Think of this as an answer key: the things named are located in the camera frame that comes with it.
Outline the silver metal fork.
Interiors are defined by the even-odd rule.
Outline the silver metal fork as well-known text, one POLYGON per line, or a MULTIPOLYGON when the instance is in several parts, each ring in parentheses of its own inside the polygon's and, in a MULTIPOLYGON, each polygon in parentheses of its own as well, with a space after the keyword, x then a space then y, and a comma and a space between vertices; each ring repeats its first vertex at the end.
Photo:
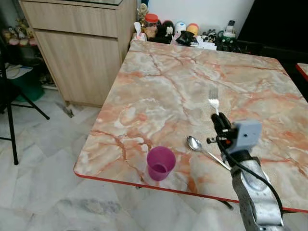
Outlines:
POLYGON ((220 101, 218 98, 218 88, 216 86, 213 86, 212 88, 210 88, 209 92, 208 92, 208 99, 207 99, 209 105, 214 108, 215 110, 215 114, 219 115, 220 110, 220 101))

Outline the silver metal spoon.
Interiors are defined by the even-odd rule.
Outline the silver metal spoon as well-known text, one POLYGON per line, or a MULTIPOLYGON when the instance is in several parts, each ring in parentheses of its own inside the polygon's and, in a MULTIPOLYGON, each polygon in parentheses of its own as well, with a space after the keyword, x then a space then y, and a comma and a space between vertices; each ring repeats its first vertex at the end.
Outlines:
POLYGON ((229 167, 229 165, 227 165, 224 161, 222 161, 220 158, 218 158, 217 156, 215 156, 214 154, 212 154, 211 152, 207 151, 203 146, 202 143, 193 136, 188 136, 186 138, 187 141, 187 145, 190 149, 197 151, 197 152, 202 152, 207 154, 208 156, 210 156, 211 158, 213 158, 213 160, 217 161, 218 163, 220 163, 220 165, 222 165, 223 167, 225 167, 228 171, 231 171, 231 167, 229 167))

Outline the purple plastic cup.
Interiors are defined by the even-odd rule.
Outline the purple plastic cup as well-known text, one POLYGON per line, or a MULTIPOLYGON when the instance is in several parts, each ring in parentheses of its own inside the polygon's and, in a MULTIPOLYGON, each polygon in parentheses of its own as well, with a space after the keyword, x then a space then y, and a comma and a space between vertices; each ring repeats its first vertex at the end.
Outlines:
POLYGON ((147 173, 150 178, 155 181, 162 181, 175 168, 176 156, 169 148, 158 146, 148 152, 146 162, 147 173))

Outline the flat white box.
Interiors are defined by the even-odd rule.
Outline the flat white box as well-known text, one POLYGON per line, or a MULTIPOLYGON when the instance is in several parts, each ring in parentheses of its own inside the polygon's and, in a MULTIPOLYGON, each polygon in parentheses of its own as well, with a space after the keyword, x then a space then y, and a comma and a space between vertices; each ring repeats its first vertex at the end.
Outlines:
POLYGON ((212 51, 217 51, 217 46, 214 43, 205 42, 205 41, 198 41, 196 46, 193 46, 194 48, 200 48, 200 49, 209 49, 212 51))

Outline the green bottle with white cap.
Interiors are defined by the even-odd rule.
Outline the green bottle with white cap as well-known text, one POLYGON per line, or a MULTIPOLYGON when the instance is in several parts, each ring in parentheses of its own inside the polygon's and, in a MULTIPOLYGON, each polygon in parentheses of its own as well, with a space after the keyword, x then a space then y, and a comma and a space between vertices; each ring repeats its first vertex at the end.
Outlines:
POLYGON ((222 31, 221 36, 221 44, 222 50, 226 52, 232 52, 233 47, 237 40, 237 33, 235 31, 235 21, 230 20, 225 27, 224 31, 222 31))

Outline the red edged marble side table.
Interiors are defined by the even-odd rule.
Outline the red edged marble side table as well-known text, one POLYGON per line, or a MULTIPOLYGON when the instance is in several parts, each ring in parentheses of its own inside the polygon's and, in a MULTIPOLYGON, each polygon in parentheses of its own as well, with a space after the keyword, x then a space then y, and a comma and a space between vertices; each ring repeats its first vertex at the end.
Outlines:
POLYGON ((308 64, 306 63, 297 63, 295 67, 306 81, 308 81, 308 64))

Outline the black round plush toy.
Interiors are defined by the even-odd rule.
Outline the black round plush toy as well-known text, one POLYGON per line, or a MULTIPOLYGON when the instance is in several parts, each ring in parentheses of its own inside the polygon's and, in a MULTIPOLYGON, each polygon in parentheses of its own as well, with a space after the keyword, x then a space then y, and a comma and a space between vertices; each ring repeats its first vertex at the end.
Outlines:
POLYGON ((162 37, 164 37, 164 38, 173 37, 174 36, 174 31, 175 31, 174 23, 172 21, 169 21, 169 20, 164 21, 160 25, 159 30, 158 30, 160 35, 162 37))

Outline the black television screen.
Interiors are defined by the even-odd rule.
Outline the black television screen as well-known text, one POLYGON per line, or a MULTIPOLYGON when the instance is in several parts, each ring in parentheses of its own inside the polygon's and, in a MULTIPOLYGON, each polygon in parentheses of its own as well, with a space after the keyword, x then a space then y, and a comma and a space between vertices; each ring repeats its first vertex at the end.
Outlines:
POLYGON ((254 0, 238 39, 308 52, 308 0, 254 0))

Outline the red lidded snack jar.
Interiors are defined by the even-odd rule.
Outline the red lidded snack jar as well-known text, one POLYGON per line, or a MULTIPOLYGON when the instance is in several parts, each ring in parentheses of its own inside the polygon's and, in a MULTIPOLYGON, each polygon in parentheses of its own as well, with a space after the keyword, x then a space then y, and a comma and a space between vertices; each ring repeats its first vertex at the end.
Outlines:
POLYGON ((159 19, 158 15, 154 13, 147 13, 144 17, 144 33, 147 39, 152 39, 156 37, 158 31, 159 19))

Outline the white tissue pack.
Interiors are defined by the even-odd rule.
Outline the white tissue pack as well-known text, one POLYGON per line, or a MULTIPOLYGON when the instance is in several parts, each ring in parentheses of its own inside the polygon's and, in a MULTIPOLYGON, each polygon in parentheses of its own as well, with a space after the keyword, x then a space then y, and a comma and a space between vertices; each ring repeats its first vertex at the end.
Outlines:
POLYGON ((141 23, 134 22, 133 25, 136 32, 134 33, 132 40, 147 40, 147 35, 141 30, 141 23))

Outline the small golden trophy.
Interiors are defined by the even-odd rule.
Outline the small golden trophy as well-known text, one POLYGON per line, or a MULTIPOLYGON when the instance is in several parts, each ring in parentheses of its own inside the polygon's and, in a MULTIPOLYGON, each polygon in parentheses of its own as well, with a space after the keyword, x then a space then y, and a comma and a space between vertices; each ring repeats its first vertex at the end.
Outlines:
POLYGON ((145 16, 148 14, 148 6, 145 3, 140 3, 139 7, 137 8, 137 18, 138 21, 143 24, 145 22, 145 16))

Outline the light wooden cabinet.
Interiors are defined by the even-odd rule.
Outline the light wooden cabinet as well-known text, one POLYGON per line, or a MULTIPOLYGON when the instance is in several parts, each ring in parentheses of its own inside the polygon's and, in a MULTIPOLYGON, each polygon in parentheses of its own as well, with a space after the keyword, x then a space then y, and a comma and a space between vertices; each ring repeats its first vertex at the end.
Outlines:
POLYGON ((135 31, 137 0, 18 0, 64 101, 102 106, 135 31))

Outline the green plastic bin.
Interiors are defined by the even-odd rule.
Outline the green plastic bin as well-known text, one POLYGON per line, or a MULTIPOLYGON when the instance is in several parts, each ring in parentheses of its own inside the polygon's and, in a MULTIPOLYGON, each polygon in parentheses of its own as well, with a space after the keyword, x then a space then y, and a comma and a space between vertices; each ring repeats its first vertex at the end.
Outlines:
POLYGON ((39 81, 40 75, 35 70, 16 79, 9 79, 16 85, 31 101, 37 101, 44 95, 44 89, 39 81))

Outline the white paper sheet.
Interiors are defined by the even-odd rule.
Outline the white paper sheet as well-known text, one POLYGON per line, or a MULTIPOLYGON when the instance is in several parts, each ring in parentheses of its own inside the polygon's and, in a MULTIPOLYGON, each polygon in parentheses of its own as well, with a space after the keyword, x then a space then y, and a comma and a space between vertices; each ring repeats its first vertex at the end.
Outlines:
POLYGON ((6 68, 7 79, 16 79, 31 72, 33 68, 21 64, 10 64, 6 68))

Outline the black metal folding stand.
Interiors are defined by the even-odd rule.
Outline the black metal folding stand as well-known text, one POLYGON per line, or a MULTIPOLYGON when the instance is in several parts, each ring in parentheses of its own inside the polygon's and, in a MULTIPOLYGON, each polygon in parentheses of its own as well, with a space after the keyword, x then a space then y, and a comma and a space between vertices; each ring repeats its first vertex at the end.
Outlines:
POLYGON ((8 68, 6 67, 9 57, 6 46, 0 41, 0 115, 7 115, 9 125, 9 137, 0 136, 0 141, 9 141, 11 143, 13 164, 18 165, 17 136, 14 129, 13 107, 18 106, 35 109, 46 120, 49 120, 50 116, 45 114, 37 104, 29 99, 19 86, 9 81, 7 74, 8 68))

